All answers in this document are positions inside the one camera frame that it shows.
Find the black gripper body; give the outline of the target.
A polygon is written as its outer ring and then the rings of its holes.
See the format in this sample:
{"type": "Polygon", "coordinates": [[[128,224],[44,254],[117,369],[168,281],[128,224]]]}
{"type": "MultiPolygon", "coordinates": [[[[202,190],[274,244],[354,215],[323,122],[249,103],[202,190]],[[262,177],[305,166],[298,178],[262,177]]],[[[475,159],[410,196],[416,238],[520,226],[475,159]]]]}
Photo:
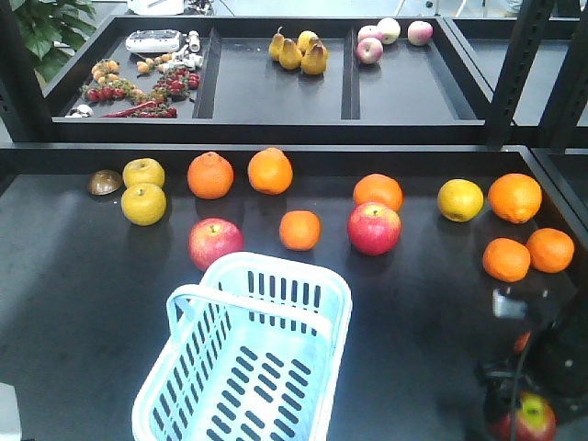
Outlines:
{"type": "Polygon", "coordinates": [[[476,376],[486,388],[483,414],[495,424],[512,415],[529,391],[548,401],[560,424],[587,415],[587,291],[580,289],[557,314],[548,317],[548,299],[513,298],[496,289],[493,312],[499,318],[533,324],[519,353],[480,363],[476,376]]]}

